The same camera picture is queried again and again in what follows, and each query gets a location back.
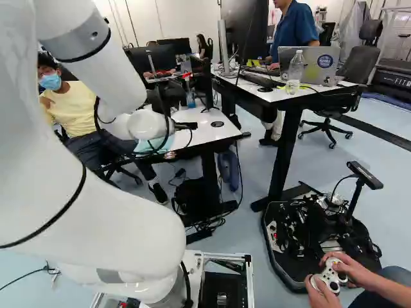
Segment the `person's right hand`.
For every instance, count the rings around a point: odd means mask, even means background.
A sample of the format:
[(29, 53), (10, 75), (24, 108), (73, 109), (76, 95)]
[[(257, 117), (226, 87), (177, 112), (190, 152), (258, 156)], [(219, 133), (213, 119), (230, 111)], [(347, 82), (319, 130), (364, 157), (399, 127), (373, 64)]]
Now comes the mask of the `person's right hand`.
[(374, 273), (363, 267), (359, 262), (352, 259), (350, 256), (342, 252), (328, 252), (320, 260), (319, 266), (325, 265), (330, 258), (337, 258), (339, 263), (335, 264), (333, 268), (339, 273), (344, 273), (349, 278), (347, 284), (350, 288), (365, 287), (370, 282)]

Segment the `person's left hand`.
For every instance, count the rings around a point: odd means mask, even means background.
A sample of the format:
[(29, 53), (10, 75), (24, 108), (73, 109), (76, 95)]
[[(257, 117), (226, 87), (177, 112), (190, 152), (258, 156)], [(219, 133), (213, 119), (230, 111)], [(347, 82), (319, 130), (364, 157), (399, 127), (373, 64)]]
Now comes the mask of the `person's left hand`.
[(308, 292), (310, 306), (313, 308), (342, 308), (338, 297), (332, 293), (325, 283), (318, 277), (314, 278), (316, 286), (315, 289), (311, 284), (313, 275), (308, 275), (305, 279), (305, 286)]

